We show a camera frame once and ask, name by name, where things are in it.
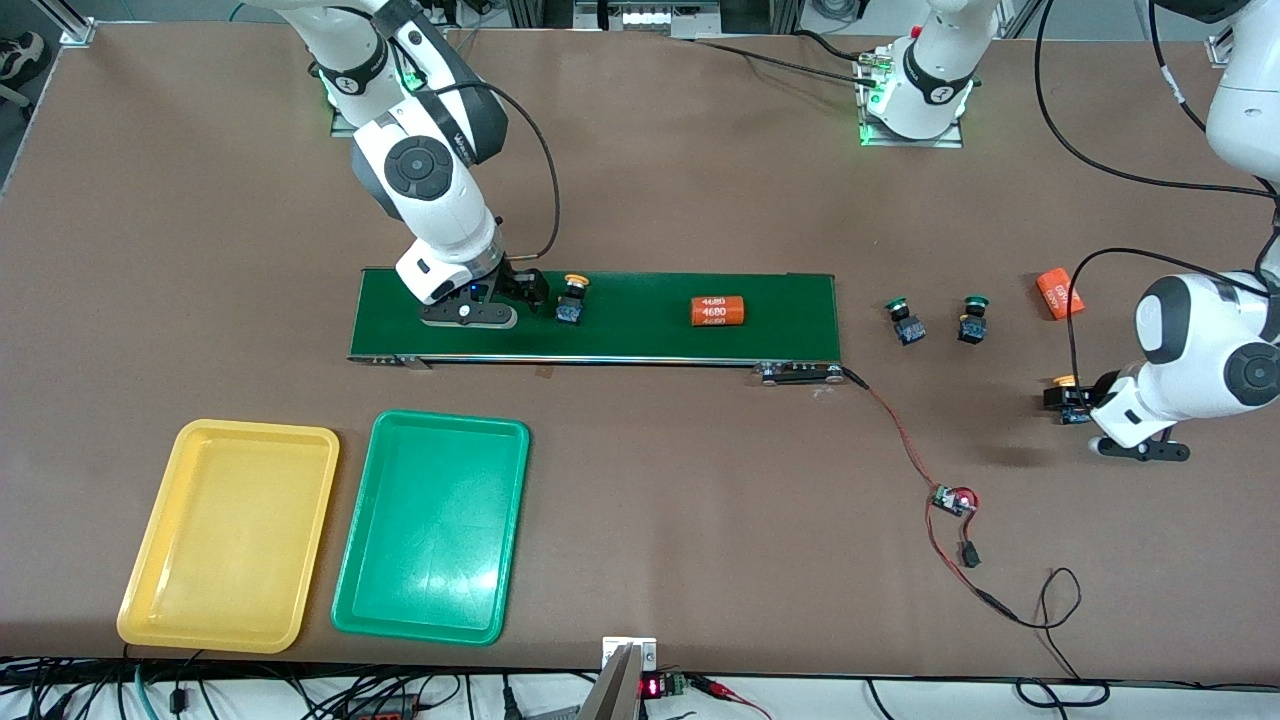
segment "white cable label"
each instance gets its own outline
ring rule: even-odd
[[[1174,79],[1174,73],[1170,72],[1169,65],[1160,65],[1160,72],[1164,73],[1169,88],[1174,91],[1174,100],[1178,100],[1179,105],[1185,105],[1187,97],[1183,97],[1183,88],[1178,87],[1178,81]]]

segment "orange cylinder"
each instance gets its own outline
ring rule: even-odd
[[[1066,318],[1066,288],[1071,284],[1071,275],[1066,274],[1066,270],[1062,268],[1053,268],[1036,278],[1036,284],[1039,287],[1041,295],[1044,296],[1044,304],[1048,305],[1050,313],[1053,313],[1053,319],[1061,320]],[[1080,300],[1080,293],[1075,292],[1073,287],[1071,315],[1075,315],[1080,310],[1084,310],[1084,301]]]
[[[741,325],[746,320],[746,302],[739,295],[695,297],[690,314],[695,328]]]

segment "gray floor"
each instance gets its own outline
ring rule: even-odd
[[[24,31],[36,31],[50,42],[59,33],[54,24],[31,3],[0,0],[0,36],[13,37]],[[234,0],[72,0],[86,17],[99,20],[225,20],[237,5]],[[1059,40],[1146,40],[1149,38],[1146,22],[1147,0],[1071,0],[1055,8],[1047,35]],[[813,12],[806,3],[801,26],[817,32],[841,35],[896,35],[925,18],[925,0],[873,0],[867,15],[859,22],[833,20]],[[238,22],[279,22],[275,13],[244,8]],[[467,24],[466,19],[460,22]],[[1194,20],[1160,12],[1161,37],[1170,41],[1203,40],[1213,28]],[[1034,35],[1036,23],[1028,35]],[[23,92],[38,97],[47,73],[28,83]],[[13,104],[0,105],[0,178],[6,177],[26,132],[18,109]]]

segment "plastic tray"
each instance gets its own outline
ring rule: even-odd
[[[131,644],[271,653],[302,626],[338,462],[324,428],[178,433],[115,626]]]
[[[502,633],[529,429],[388,410],[374,423],[333,601],[348,633],[490,644]]]

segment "teal cable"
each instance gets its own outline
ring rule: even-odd
[[[160,720],[156,708],[151,707],[151,698],[147,697],[147,687],[142,684],[142,664],[133,666],[133,688],[138,691],[138,700],[142,701],[142,711],[147,714],[147,720]]]

